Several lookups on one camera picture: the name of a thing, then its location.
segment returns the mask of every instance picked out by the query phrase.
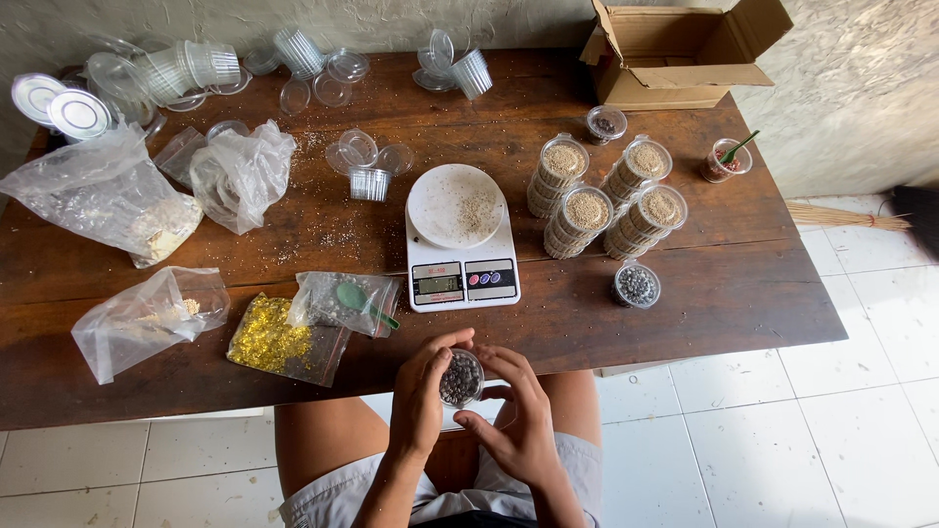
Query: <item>container of black seeds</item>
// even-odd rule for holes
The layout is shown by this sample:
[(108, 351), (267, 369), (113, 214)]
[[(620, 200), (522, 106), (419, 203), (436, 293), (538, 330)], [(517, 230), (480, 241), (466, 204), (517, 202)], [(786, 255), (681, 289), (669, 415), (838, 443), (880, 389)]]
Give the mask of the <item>container of black seeds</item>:
[(613, 276), (613, 300), (626, 308), (647, 310), (658, 301), (662, 284), (658, 276), (635, 260), (626, 261)]
[(590, 131), (591, 143), (605, 145), (626, 133), (626, 116), (618, 108), (608, 104), (594, 106), (587, 113), (587, 130)]
[(452, 351), (454, 358), (440, 378), (440, 401), (447, 407), (463, 409), (483, 393), (485, 374), (476, 356), (463, 349)]

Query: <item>white tile floor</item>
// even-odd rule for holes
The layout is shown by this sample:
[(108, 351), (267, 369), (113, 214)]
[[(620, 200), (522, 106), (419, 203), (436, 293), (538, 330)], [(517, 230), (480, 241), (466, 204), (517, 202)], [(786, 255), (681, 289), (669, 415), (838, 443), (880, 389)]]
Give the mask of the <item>white tile floor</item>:
[[(606, 526), (939, 526), (939, 266), (906, 234), (800, 231), (850, 338), (598, 379)], [(0, 453), (0, 528), (283, 526), (269, 410), (0, 433)]]

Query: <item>digital kitchen scale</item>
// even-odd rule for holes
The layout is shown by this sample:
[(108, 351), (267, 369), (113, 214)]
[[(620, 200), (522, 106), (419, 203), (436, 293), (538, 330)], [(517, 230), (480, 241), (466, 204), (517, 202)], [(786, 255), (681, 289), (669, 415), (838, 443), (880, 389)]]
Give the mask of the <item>digital kitchen scale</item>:
[[(495, 211), (484, 218), (486, 228), (468, 235), (458, 227), (450, 228), (459, 225), (454, 219), (461, 212), (468, 207), (475, 210), (466, 205), (475, 205), (468, 202), (475, 200), (475, 195), (493, 198), (494, 206), (486, 203), (483, 207), (485, 212)], [(412, 212), (417, 222), (412, 220)], [(414, 311), (499, 306), (521, 299), (505, 196), (485, 172), (453, 163), (424, 173), (408, 195), (405, 232), (408, 296)]]

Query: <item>cardboard box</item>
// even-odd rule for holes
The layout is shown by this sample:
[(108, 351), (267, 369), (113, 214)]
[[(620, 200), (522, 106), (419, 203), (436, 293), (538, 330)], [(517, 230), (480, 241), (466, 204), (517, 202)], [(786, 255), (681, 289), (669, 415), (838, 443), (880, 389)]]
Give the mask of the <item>cardboard box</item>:
[(772, 86), (754, 62), (793, 28), (779, 0), (719, 8), (606, 7), (580, 60), (601, 103), (622, 110), (711, 108), (732, 85)]

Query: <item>container of red chili flakes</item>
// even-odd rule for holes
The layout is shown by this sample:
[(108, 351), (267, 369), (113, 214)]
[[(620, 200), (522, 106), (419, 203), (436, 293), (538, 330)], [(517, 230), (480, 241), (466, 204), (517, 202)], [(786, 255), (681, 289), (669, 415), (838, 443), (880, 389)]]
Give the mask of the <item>container of red chili flakes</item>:
[(720, 162), (721, 156), (739, 143), (735, 139), (726, 137), (714, 143), (714, 147), (711, 148), (711, 151), (708, 152), (707, 157), (701, 163), (700, 171), (704, 179), (711, 183), (721, 183), (750, 170), (750, 167), (753, 166), (753, 158), (750, 157), (750, 151), (747, 150), (747, 147), (738, 148), (733, 159), (729, 162)]

